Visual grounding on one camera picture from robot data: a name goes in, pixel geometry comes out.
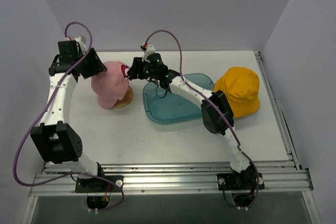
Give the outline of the magenta baseball cap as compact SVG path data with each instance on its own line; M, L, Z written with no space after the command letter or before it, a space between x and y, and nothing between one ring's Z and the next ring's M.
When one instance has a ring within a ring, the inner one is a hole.
M122 64L121 65L121 71L122 71L122 74L123 76L126 78L128 76L128 70L129 70L129 66L126 65L126 64Z

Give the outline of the pink baseball cap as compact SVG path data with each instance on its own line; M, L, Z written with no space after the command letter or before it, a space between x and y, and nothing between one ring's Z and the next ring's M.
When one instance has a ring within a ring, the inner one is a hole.
M107 71L91 78L91 88L97 95L98 104L106 110L113 109L118 100L122 100L128 88L129 79L123 76L120 61L106 61Z

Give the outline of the yellow bucket hat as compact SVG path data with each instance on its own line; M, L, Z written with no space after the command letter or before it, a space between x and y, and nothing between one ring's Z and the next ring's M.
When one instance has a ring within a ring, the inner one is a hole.
M258 111L260 81L258 75L245 67L231 67L214 85L229 102L234 117L242 118Z

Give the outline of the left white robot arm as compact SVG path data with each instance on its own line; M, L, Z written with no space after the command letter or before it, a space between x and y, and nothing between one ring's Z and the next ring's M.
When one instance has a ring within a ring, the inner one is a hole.
M94 192L105 188L106 179L99 163L84 152L82 140L70 126L70 106L78 78L93 77L107 68L96 51L87 49L84 36L70 37L58 42L57 54L48 69L48 108L30 137L45 162L64 164L81 179L88 179L87 186Z

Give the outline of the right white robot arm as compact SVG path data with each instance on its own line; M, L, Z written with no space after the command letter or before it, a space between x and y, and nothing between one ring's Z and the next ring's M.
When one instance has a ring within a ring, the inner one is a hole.
M241 148L234 129L234 113L223 92L206 90L194 84L181 73L169 69L156 52L133 58L127 77L129 80L152 81L166 92L180 95L198 106L204 127L218 137L224 146L235 186L244 189L251 182L259 182L256 165Z

